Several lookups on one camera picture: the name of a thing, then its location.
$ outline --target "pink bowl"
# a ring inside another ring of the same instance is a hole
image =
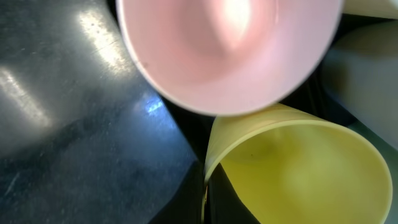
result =
[[[118,0],[129,53],[161,94],[203,114],[279,101],[315,68],[343,0]]]

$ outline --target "dark table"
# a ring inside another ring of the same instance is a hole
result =
[[[112,1],[0,0],[0,223],[198,223],[202,172]]]

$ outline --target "scratch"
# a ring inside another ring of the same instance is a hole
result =
[[[12,190],[12,188],[14,187],[15,182],[17,181],[18,178],[19,178],[19,173],[17,173],[17,174],[14,176],[14,178],[12,179],[10,185],[8,185],[8,188],[7,188],[6,193],[4,194],[4,196],[6,196],[7,194],[9,194],[9,193],[11,192],[11,190]]]

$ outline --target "plastic cup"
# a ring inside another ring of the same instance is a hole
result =
[[[323,57],[343,0],[118,0],[147,81],[203,114],[243,114],[297,88]]]
[[[384,223],[392,202],[389,169],[370,142],[284,105],[217,117],[205,183],[219,163],[260,223]]]

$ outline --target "yellow cup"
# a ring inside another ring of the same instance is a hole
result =
[[[379,224],[391,206],[391,175],[370,142],[288,106],[217,117],[206,184],[219,163],[261,223]]]

